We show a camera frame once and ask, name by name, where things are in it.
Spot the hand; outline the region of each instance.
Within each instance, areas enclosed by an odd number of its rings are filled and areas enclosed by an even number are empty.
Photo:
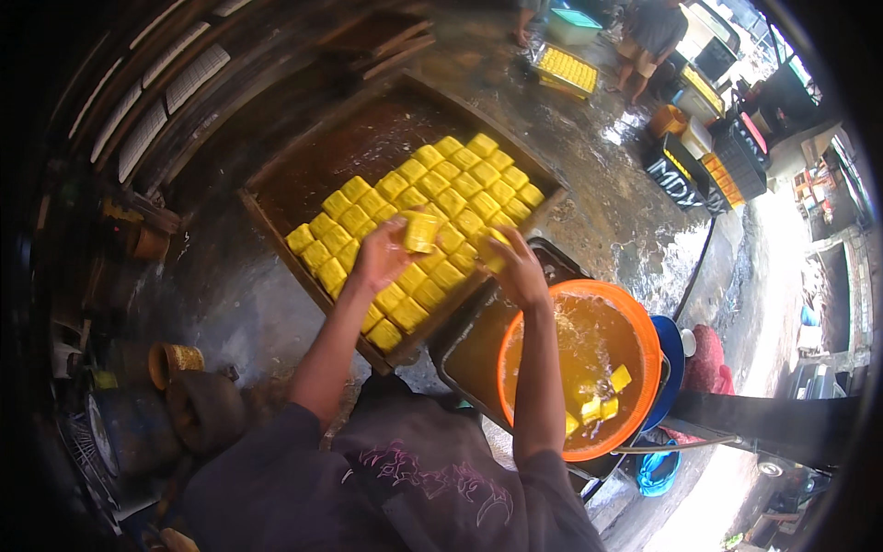
[[[362,240],[351,280],[378,293],[402,275],[412,262],[426,256],[404,249],[404,231],[408,221],[396,215],[384,221]]]
[[[488,244],[494,252],[506,261],[506,266],[499,273],[491,276],[496,278],[506,296],[521,310],[527,311],[536,307],[551,308],[552,299],[549,297],[546,278],[543,276],[543,268],[537,261],[537,256],[533,254],[518,230],[511,226],[495,228],[509,240],[512,247],[504,245],[499,240],[488,238]]]

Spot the person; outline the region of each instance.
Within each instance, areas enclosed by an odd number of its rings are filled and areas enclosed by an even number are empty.
[[[549,0],[518,0],[518,25],[512,31],[515,42],[521,48],[527,48],[528,22],[538,13],[546,13],[549,8]]]
[[[359,329],[375,294],[416,259],[405,220],[369,234],[319,335],[298,366],[290,402],[268,425],[202,467],[182,513],[203,552],[221,550],[602,550],[562,461],[564,397],[552,301],[515,229],[496,275],[525,313],[514,460],[494,461],[475,419],[372,375],[330,451]]]
[[[649,0],[641,4],[623,25],[623,41],[616,47],[619,82],[608,92],[622,92],[633,72],[638,74],[629,105],[647,88],[656,67],[671,55],[687,34],[687,18],[681,12],[683,0]]]

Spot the orange bucket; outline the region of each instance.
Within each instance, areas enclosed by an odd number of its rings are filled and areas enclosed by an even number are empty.
[[[687,116],[674,105],[663,105],[650,119],[647,129],[659,140],[662,140],[666,132],[671,132],[680,138],[681,134],[687,130]]]
[[[623,421],[618,420],[620,426],[612,434],[599,439],[588,448],[574,451],[565,450],[562,454],[562,457],[567,462],[582,462],[609,453],[623,444],[644,423],[647,414],[650,413],[651,406],[653,406],[656,390],[659,387],[662,371],[662,351],[660,349],[659,336],[656,334],[656,328],[653,326],[647,311],[623,288],[598,280],[569,280],[549,288],[549,295],[552,297],[562,292],[586,297],[601,297],[613,305],[635,330],[635,335],[641,348],[641,357],[644,360],[644,364],[637,368],[643,375],[638,402],[629,416]],[[509,343],[512,341],[515,331],[524,320],[524,317],[525,314],[519,311],[509,325],[506,334],[503,336],[500,354],[497,358],[497,393],[500,396],[502,411],[510,425],[514,424],[515,413],[506,401],[504,394],[503,366],[505,363],[505,352],[509,349]]]

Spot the yellow tofu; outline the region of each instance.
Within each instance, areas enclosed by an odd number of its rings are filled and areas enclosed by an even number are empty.
[[[487,229],[487,235],[479,238],[478,244],[476,245],[476,249],[479,251],[479,256],[481,257],[481,261],[485,263],[485,266],[493,273],[500,272],[503,267],[506,266],[506,261],[502,259],[496,252],[491,248],[490,244],[487,242],[489,238],[494,238],[497,241],[500,241],[506,246],[512,247],[512,244],[503,236],[499,231],[494,228]]]
[[[331,290],[335,289],[337,285],[346,279],[346,270],[340,266],[340,261],[337,258],[331,257],[319,267],[317,275],[319,276],[319,281],[322,282],[322,285],[330,293]]]
[[[396,216],[398,213],[398,209],[392,203],[387,203],[383,207],[377,209],[377,212],[371,215],[371,220],[380,224],[383,221],[388,221],[393,216]]]
[[[450,161],[442,161],[433,167],[433,172],[450,182],[460,174],[460,169]]]
[[[531,215],[531,210],[518,198],[510,200],[509,203],[502,206],[501,210],[506,215],[509,215],[509,218],[515,221],[516,224],[520,224]]]
[[[446,255],[441,249],[439,249],[437,253],[433,253],[428,257],[424,257],[423,259],[417,261],[417,264],[424,272],[429,274],[435,269],[435,267],[439,266],[439,263],[447,258],[448,255]]]
[[[508,215],[500,211],[496,215],[491,217],[491,220],[488,222],[488,225],[491,226],[511,226],[513,228],[517,227],[515,221],[509,218]]]
[[[464,243],[448,257],[448,262],[468,276],[475,269],[475,258],[478,254],[479,252],[475,250],[475,247]]]
[[[331,220],[328,213],[323,211],[310,222],[310,232],[313,233],[314,238],[320,239],[325,232],[331,230],[335,226],[337,226],[337,223]]]
[[[410,334],[417,328],[417,325],[423,322],[429,313],[423,310],[423,307],[417,304],[417,301],[406,297],[398,304],[396,310],[390,315],[392,320],[404,333]]]
[[[429,276],[415,263],[408,265],[401,276],[396,280],[398,287],[408,295],[413,295],[417,288],[426,281]]]
[[[343,192],[343,195],[346,196],[346,199],[350,200],[350,202],[352,203],[355,203],[370,189],[371,185],[368,184],[362,177],[350,178],[346,181],[344,185],[340,187],[340,191]]]
[[[426,205],[429,202],[429,199],[426,198],[425,195],[420,193],[420,191],[411,186],[407,188],[404,192],[398,194],[398,197],[393,201],[393,205],[395,205],[398,210],[404,211],[406,209],[417,207],[418,205]]]
[[[383,313],[372,303],[371,306],[368,307],[368,314],[365,315],[365,319],[362,321],[362,333],[366,334],[371,331],[371,328],[382,319]]]
[[[448,157],[448,161],[454,163],[454,166],[460,170],[469,170],[481,161],[481,157],[478,157],[472,150],[465,147],[458,149],[451,155],[446,155],[446,157]]]
[[[300,258],[304,260],[306,267],[310,269],[314,275],[319,267],[325,264],[325,261],[331,258],[331,253],[318,239],[306,247]]]
[[[599,397],[593,397],[588,403],[583,403],[580,413],[583,415],[584,424],[587,424],[590,421],[599,420],[601,417],[601,399]]]
[[[442,219],[444,222],[447,222],[448,220],[450,220],[449,217],[445,214],[445,212],[442,211],[439,208],[439,206],[435,205],[434,203],[427,203],[426,210],[423,212],[426,213],[427,215],[437,216],[440,219]]]
[[[486,161],[482,161],[469,169],[469,174],[475,178],[475,181],[481,184],[482,188],[489,188],[491,184],[500,179],[500,171],[495,169]]]
[[[610,420],[619,412],[619,399],[616,397],[601,403],[601,419]]]
[[[377,297],[374,298],[374,304],[377,305],[377,308],[381,309],[384,314],[389,314],[404,298],[405,294],[404,291],[402,291],[402,288],[398,287],[398,284],[393,282],[377,294]]]
[[[430,170],[414,186],[427,198],[434,200],[438,197],[439,193],[450,188],[450,182],[440,177],[434,170]]]
[[[570,434],[577,430],[579,421],[573,417],[570,412],[564,412],[564,435],[570,437]]]
[[[484,189],[468,172],[461,172],[456,178],[451,180],[450,187],[467,200]]]
[[[423,166],[423,163],[417,161],[416,159],[409,159],[408,161],[402,163],[396,172],[404,178],[409,185],[413,185],[418,181],[420,177],[426,174],[428,169]]]
[[[506,184],[512,186],[513,190],[520,190],[521,186],[527,184],[527,175],[518,167],[508,167],[500,171],[500,179]]]
[[[451,223],[445,223],[438,230],[439,247],[448,255],[454,253],[460,248],[460,245],[466,240],[466,236],[454,228]]]
[[[488,138],[485,134],[479,132],[475,135],[475,138],[469,140],[469,143],[466,144],[466,147],[472,150],[475,155],[484,159],[485,157],[488,157],[494,151],[496,151],[498,145],[496,142]]]
[[[471,238],[485,226],[485,222],[481,220],[481,217],[476,215],[471,209],[460,211],[460,214],[455,216],[452,222],[467,238]]]
[[[515,197],[519,198],[522,203],[524,203],[531,209],[539,207],[540,203],[542,203],[543,200],[546,198],[543,195],[543,192],[541,192],[537,186],[531,183],[527,183],[522,186],[522,188],[518,190],[518,194],[516,194]]]
[[[407,187],[408,181],[392,170],[387,173],[387,176],[381,178],[381,181],[377,183],[374,189],[380,192],[384,200],[392,201],[399,193],[404,192]]]
[[[463,196],[457,193],[453,188],[448,188],[439,194],[439,197],[435,200],[435,204],[438,205],[449,218],[454,218],[460,214],[460,211],[462,211],[464,207],[466,207],[466,200],[463,199]]]
[[[335,257],[340,261],[340,266],[346,270],[347,274],[352,272],[353,265],[356,264],[356,256],[358,255],[358,241],[351,239],[345,246],[340,248]]]
[[[343,226],[337,224],[334,228],[325,232],[325,235],[322,236],[321,242],[328,248],[328,252],[334,255],[337,254],[341,247],[345,246],[351,239],[352,236],[349,232],[344,230]]]
[[[377,322],[366,337],[383,352],[392,351],[398,342],[402,341],[402,334],[398,328],[385,318]]]
[[[515,162],[511,157],[504,154],[500,149],[496,149],[491,155],[485,158],[487,164],[502,172]]]
[[[457,141],[453,136],[445,136],[441,140],[435,142],[435,149],[440,154],[450,158],[454,152],[463,149],[463,144]]]
[[[356,230],[356,231],[352,234],[352,236],[353,236],[355,239],[357,239],[358,241],[362,241],[363,239],[365,239],[365,236],[367,236],[368,234],[370,234],[371,232],[373,232],[376,228],[377,228],[377,223],[376,223],[376,222],[374,222],[374,221],[368,221],[367,223],[364,223],[364,224],[362,224],[361,226],[359,226],[359,227],[358,227],[358,230]]]
[[[310,232],[310,225],[307,223],[301,224],[289,232],[288,236],[285,236],[285,243],[288,244],[288,248],[296,255],[305,250],[314,240],[313,233]]]
[[[481,220],[487,222],[500,210],[500,204],[487,192],[478,192],[469,200],[469,208],[475,211]]]
[[[462,272],[454,268],[454,265],[447,261],[442,261],[435,269],[429,273],[429,277],[445,291],[451,291],[456,288],[466,276]]]
[[[368,216],[361,207],[353,205],[340,215],[340,220],[338,222],[346,231],[350,234],[354,234],[356,233],[356,230],[370,220],[371,217]]]
[[[418,286],[413,295],[414,300],[430,313],[444,300],[444,291],[430,279]]]
[[[335,221],[350,207],[352,207],[352,201],[346,199],[346,196],[340,190],[332,193],[322,202],[322,208]]]
[[[337,298],[340,297],[340,292],[343,291],[344,284],[346,284],[346,280],[343,280],[337,285],[337,287],[335,287],[335,289],[328,292],[328,295],[330,295],[334,301],[337,301]]]
[[[387,201],[383,199],[381,193],[373,188],[362,194],[362,197],[358,198],[356,204],[361,207],[368,216],[374,216],[374,213],[379,211],[381,207],[389,205]]]
[[[631,374],[629,374],[629,370],[626,369],[625,365],[621,364],[610,375],[610,386],[613,387],[614,393],[619,393],[629,383],[631,383]]]
[[[500,205],[506,205],[515,197],[515,190],[502,180],[497,180],[487,188],[487,195],[494,198]]]
[[[435,165],[444,161],[444,155],[440,154],[439,150],[429,144],[418,147],[417,151],[411,154],[411,157],[419,161],[427,169],[432,169]]]
[[[437,216],[402,211],[408,219],[408,227],[404,231],[404,248],[412,253],[435,253],[435,236],[445,223]]]

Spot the white plastic container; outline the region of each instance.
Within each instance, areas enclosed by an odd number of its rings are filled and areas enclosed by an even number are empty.
[[[554,42],[562,46],[574,46],[589,44],[595,40],[601,25],[581,11],[552,8],[547,30]]]
[[[672,103],[687,115],[699,119],[703,125],[708,125],[718,118],[714,106],[696,88],[689,85],[675,95]]]
[[[687,130],[681,134],[681,143],[694,159],[701,159],[702,155],[712,153],[714,144],[711,133],[702,125],[698,117],[690,117]]]

